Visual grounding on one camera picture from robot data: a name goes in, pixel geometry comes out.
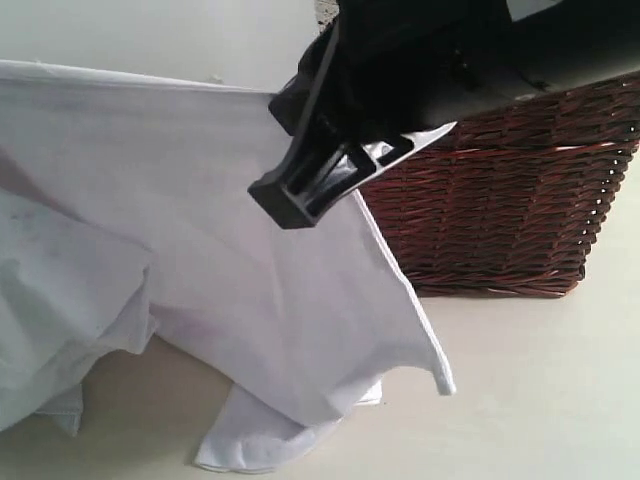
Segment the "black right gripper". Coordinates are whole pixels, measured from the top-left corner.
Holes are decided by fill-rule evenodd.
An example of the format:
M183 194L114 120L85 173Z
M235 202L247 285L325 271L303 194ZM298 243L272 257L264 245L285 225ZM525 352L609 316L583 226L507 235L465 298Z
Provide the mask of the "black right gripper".
M348 138L395 134L360 143L307 131L248 193L280 228L312 228L453 121L507 105L499 42L511 22L504 1L340 2L269 110L289 134L306 106Z

